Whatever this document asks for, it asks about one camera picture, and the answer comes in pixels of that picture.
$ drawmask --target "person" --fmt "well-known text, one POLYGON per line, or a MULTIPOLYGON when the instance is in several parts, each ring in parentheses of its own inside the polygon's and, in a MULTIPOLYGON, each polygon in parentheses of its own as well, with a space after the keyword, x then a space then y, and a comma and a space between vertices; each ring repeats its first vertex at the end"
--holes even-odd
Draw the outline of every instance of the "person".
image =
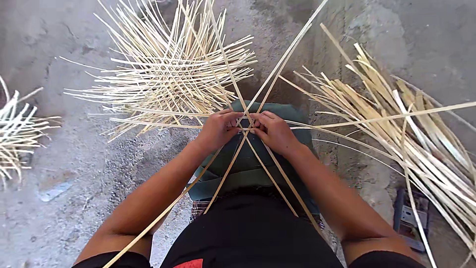
MULTIPOLYGON (((101 268, 110 261, 182 193, 211 153, 243 138, 237 126, 243 116, 231 109, 211 115, 195 140, 113 211, 74 268, 101 268)), ((283 119, 270 111, 249 116, 255 120, 249 136, 262 140, 294 168, 341 241, 350 268, 423 267, 392 227, 322 164, 283 119)), ((267 187, 254 187, 256 193, 230 191, 234 194, 217 199, 183 230, 161 267, 342 267, 309 220, 295 216, 282 199, 262 194, 261 188, 267 187)), ((152 235, 162 221, 112 267, 150 267, 152 235)))

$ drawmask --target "black shirt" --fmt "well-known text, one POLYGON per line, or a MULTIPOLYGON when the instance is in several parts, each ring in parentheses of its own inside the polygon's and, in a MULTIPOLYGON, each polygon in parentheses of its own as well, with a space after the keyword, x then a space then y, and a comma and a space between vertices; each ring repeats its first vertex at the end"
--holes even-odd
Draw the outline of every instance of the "black shirt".
MULTIPOLYGON (((101 268, 116 253, 91 257, 74 268, 101 268)), ((341 268, 342 264, 312 225, 295 217, 285 203, 263 196, 239 195, 218 200, 207 214, 184 229, 161 268, 176 266, 341 268)), ((128 252, 113 267, 148 268, 150 264, 144 256, 128 252)), ((423 266, 399 253, 374 251, 362 255, 349 267, 423 266)))

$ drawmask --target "hand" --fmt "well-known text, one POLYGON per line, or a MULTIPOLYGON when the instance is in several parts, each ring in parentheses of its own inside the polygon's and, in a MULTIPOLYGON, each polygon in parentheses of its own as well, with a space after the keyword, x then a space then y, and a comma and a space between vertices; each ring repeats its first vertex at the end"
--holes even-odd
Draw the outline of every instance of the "hand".
POLYGON ((231 109, 212 114, 195 141, 208 154, 218 150, 238 134, 240 129, 236 127, 237 119, 242 116, 243 113, 233 112, 231 109))
POLYGON ((249 115, 256 119, 255 129, 251 133, 256 134, 271 150, 288 158, 302 147, 288 124, 279 116, 270 111, 249 115))

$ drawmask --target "plaid fabric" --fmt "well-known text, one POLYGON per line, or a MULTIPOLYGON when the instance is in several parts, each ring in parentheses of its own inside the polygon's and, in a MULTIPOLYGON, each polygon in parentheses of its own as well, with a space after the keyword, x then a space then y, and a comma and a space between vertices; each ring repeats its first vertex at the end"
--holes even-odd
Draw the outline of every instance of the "plaid fabric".
POLYGON ((207 209, 208 204, 210 204, 210 201, 193 201, 192 212, 190 213, 190 222, 202 215, 205 209, 207 209))

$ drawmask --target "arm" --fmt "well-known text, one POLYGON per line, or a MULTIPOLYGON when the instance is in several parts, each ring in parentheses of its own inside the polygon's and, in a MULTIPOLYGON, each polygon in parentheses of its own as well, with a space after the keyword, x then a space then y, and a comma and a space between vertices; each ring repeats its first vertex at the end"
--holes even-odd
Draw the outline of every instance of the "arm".
MULTIPOLYGON (((129 244, 182 193, 202 161, 238 133, 236 119, 242 116, 243 113, 230 109, 211 115, 195 140, 119 204, 86 244, 75 263, 101 253, 122 250, 129 244)), ((130 250, 149 258, 152 235, 151 231, 130 250)))
POLYGON ((340 239, 348 264, 375 250, 394 251, 418 260, 405 241, 354 189, 341 182, 297 140, 283 119, 268 111, 252 113, 251 118, 258 119, 255 134, 284 156, 306 184, 322 215, 340 239))

